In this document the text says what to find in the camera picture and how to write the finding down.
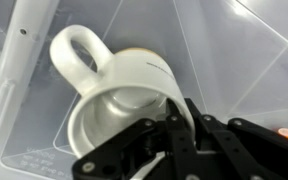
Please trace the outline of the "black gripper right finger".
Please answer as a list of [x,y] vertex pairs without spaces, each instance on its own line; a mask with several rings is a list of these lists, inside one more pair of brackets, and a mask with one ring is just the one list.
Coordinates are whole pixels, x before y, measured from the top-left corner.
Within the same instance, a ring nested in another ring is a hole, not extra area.
[[288,180],[288,138],[243,118],[222,123],[186,101],[187,119],[172,100],[167,129],[176,176],[199,180]]

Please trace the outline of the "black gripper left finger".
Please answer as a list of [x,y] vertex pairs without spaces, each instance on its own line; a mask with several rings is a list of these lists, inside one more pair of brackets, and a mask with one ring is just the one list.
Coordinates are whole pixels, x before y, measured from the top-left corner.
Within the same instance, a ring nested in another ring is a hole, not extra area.
[[156,122],[141,119],[72,165],[73,180],[129,180],[157,154],[151,135]]

